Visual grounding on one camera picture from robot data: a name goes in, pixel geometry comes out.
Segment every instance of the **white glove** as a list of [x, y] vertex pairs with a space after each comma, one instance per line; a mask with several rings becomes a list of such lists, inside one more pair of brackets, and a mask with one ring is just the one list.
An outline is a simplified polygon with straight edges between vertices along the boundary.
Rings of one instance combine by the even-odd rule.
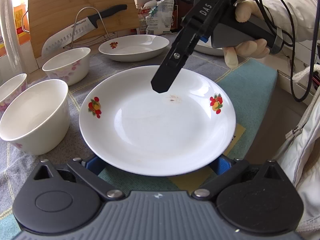
[[[253, 0], [245, 0], [239, 3], [236, 8], [236, 20], [238, 22], [246, 22], [250, 19], [251, 14], [263, 19], [262, 13]], [[260, 39], [256, 41], [245, 41], [235, 48], [223, 48], [224, 59], [229, 68], [236, 68], [238, 66], [238, 57], [253, 57], [263, 58], [270, 53], [270, 49], [266, 48], [267, 41]]]

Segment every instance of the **knife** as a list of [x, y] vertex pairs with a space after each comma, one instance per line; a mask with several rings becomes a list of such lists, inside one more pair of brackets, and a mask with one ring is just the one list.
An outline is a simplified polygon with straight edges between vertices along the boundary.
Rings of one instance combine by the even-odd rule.
[[[118, 4], [101, 11], [100, 15], [102, 18], [106, 18], [116, 14], [119, 11], [126, 10], [126, 9], [127, 9], [126, 4]], [[78, 21], [76, 23], [76, 32], [75, 32], [74, 41], [76, 39], [79, 39], [83, 35], [87, 34], [88, 32], [94, 29], [97, 29], [98, 28], [97, 20], [99, 19], [100, 19], [99, 14], [96, 13]], [[48, 38], [42, 47], [41, 57], [45, 58], [49, 56], [51, 53], [53, 53], [54, 51], [56, 51], [57, 49], [63, 48], [64, 46], [71, 43], [73, 26], [74, 24], [70, 25], [67, 28], [64, 28], [63, 30], [59, 31], [58, 33]]]

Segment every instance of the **shallow white dish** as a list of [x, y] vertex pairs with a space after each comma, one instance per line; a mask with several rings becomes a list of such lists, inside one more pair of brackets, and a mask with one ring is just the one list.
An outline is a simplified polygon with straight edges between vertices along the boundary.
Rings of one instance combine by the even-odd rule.
[[22, 92], [0, 120], [0, 138], [18, 149], [40, 155], [55, 148], [70, 124], [68, 85], [58, 79]]
[[96, 86], [81, 107], [81, 134], [97, 156], [125, 171], [172, 176], [197, 170], [231, 142], [234, 108], [217, 84], [186, 69], [167, 93], [156, 93], [150, 81], [158, 67], [129, 69]]
[[42, 70], [51, 79], [61, 79], [69, 86], [82, 80], [89, 71], [89, 48], [67, 50], [48, 60]]
[[201, 40], [198, 41], [195, 50], [203, 54], [208, 54], [212, 56], [223, 56], [223, 50], [221, 48], [214, 49], [211, 46], [211, 37], [209, 37], [207, 42]]
[[11, 102], [27, 89], [27, 74], [19, 74], [0, 87], [0, 114], [8, 108]]
[[169, 41], [155, 35], [129, 35], [101, 44], [99, 51], [115, 61], [135, 62], [158, 56]]

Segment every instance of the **bottle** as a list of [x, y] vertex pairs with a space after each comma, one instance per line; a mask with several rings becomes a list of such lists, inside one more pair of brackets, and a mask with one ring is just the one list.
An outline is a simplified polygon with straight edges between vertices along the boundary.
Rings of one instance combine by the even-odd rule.
[[177, 0], [174, 0], [170, 30], [171, 30], [171, 32], [178, 31], [178, 1]]

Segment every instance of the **blue gripper part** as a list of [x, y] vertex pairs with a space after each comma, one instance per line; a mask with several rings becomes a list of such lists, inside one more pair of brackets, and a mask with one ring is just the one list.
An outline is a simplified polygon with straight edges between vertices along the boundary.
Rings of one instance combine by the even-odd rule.
[[219, 158], [210, 163], [209, 166], [217, 175], [221, 175], [222, 173], [229, 170], [233, 164], [234, 162], [232, 160], [221, 155]]
[[207, 43], [207, 42], [208, 42], [208, 40], [209, 40], [209, 39], [207, 39], [207, 38], [206, 38], [206, 37], [204, 37], [204, 36], [202, 36], [200, 39], [201, 39], [201, 41], [203, 41], [204, 43]]
[[106, 165], [107, 164], [97, 155], [92, 155], [91, 158], [86, 159], [85, 168], [93, 172], [95, 175], [99, 175]]

